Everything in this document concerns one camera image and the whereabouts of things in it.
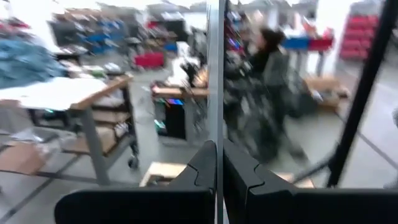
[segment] metal pole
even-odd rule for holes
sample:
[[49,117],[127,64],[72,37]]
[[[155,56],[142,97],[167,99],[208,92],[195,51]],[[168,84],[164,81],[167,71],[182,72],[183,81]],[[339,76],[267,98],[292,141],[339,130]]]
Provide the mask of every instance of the metal pole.
[[208,1],[208,130],[217,146],[217,223],[223,223],[223,72],[224,72],[224,10],[226,1]]
[[111,185],[111,181],[109,179],[108,169],[102,155],[102,142],[95,128],[93,111],[91,108],[87,108],[86,110],[79,112],[82,129],[86,136],[88,149],[90,150],[90,157],[93,163],[97,183],[100,186],[109,186]]
[[376,79],[380,64],[384,58],[384,52],[388,45],[391,32],[395,26],[398,16],[398,1],[387,0],[384,3],[382,14],[380,17],[379,27],[373,40],[372,47],[367,61],[364,63],[361,79],[358,83],[355,99],[351,106],[340,144],[336,148],[335,158],[331,166],[331,172],[327,187],[337,186],[345,162],[347,160],[349,150],[354,141],[359,122],[361,121],[363,111],[368,102],[373,83]]
[[318,63],[317,63],[317,76],[318,77],[322,76],[324,63],[325,63],[325,53],[319,52]]
[[324,159],[323,161],[318,162],[316,166],[313,166],[313,167],[309,168],[308,170],[305,170],[302,173],[294,175],[293,179],[290,182],[292,184],[297,184],[297,183],[305,180],[306,178],[309,178],[312,175],[315,175],[316,173],[320,172],[321,170],[323,170],[325,168],[329,168],[332,161],[333,161],[333,159],[330,159],[329,157],[327,157],[327,159]]

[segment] computer tower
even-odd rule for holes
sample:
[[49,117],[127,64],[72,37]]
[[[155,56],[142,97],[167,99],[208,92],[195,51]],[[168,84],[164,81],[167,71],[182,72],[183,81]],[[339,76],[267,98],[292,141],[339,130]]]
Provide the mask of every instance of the computer tower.
[[185,110],[181,99],[155,99],[155,127],[158,135],[186,139]]

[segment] black frame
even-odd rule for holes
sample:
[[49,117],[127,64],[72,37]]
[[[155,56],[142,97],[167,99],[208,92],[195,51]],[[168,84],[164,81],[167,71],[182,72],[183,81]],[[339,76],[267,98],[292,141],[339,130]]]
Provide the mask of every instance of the black frame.
[[396,25],[398,17],[398,1],[386,0],[380,16],[379,27],[373,40],[369,57],[364,63],[361,79],[358,82],[355,98],[351,105],[345,129],[341,135],[340,141],[335,152],[317,166],[312,167],[305,172],[296,175],[293,183],[300,182],[307,177],[327,168],[330,170],[327,187],[336,187],[341,178],[345,163],[347,161],[351,145],[355,139],[359,123],[366,108],[369,95],[372,91],[377,72],[383,61],[384,53],[388,46],[391,32]]

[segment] dark jacket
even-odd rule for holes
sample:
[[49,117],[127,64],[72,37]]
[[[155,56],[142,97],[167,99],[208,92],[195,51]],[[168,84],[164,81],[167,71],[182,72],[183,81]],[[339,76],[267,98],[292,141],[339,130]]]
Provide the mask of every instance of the dark jacket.
[[259,52],[237,67],[226,68],[224,78],[236,80],[250,77],[264,81],[265,85],[285,85],[288,67],[289,56],[284,52]]

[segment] fabric pile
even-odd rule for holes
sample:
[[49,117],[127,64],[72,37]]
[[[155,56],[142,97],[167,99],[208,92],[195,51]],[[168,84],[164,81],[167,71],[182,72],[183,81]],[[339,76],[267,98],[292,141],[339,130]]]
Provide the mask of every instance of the fabric pile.
[[45,47],[23,39],[0,40],[0,89],[64,75],[65,67]]

